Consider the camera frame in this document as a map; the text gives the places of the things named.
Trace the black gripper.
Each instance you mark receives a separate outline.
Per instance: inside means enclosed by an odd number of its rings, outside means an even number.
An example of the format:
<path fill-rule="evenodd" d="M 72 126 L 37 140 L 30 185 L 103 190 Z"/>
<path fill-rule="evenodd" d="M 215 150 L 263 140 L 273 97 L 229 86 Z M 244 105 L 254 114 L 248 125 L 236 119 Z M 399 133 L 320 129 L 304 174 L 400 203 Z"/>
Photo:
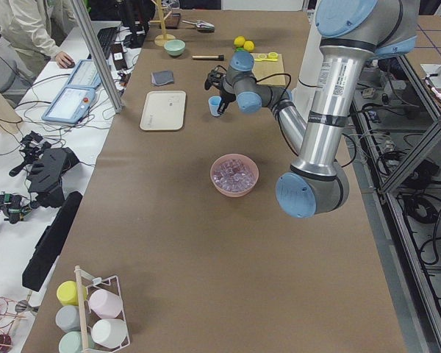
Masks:
<path fill-rule="evenodd" d="M 218 104 L 217 114 L 223 115 L 229 106 L 229 102 L 236 101 L 236 95 L 233 91 L 232 86 L 225 81 L 222 81 L 219 84 L 219 92 L 220 92 L 220 101 Z"/>

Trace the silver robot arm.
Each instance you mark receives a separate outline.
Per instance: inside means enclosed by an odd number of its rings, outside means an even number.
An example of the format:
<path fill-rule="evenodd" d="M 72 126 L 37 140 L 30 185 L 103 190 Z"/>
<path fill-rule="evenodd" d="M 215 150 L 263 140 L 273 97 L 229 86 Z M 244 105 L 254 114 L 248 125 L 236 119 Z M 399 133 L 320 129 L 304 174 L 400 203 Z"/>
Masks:
<path fill-rule="evenodd" d="M 303 117 L 284 88 L 260 85 L 247 51 L 234 53 L 217 82 L 223 113 L 236 102 L 244 113 L 268 108 L 297 151 L 290 170 L 276 183 L 286 214 L 308 218 L 341 207 L 349 194 L 336 161 L 356 84 L 365 63 L 397 57 L 416 44 L 418 1 L 322 1 L 315 11 L 323 62 L 311 110 Z"/>

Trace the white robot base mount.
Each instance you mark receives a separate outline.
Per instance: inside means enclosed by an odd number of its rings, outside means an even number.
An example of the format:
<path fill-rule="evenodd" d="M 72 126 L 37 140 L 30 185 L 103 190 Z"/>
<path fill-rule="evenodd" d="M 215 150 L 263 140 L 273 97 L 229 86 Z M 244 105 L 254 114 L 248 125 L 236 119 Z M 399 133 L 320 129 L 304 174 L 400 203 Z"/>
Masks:
<path fill-rule="evenodd" d="M 296 88 L 292 91 L 294 104 L 302 115 L 307 115 L 312 106 L 312 100 L 315 95 L 315 88 L 323 62 L 323 55 L 319 49 L 321 35 L 315 25 L 315 11 L 316 10 L 306 11 L 310 23 L 309 36 L 301 70 L 298 75 L 298 83 Z"/>

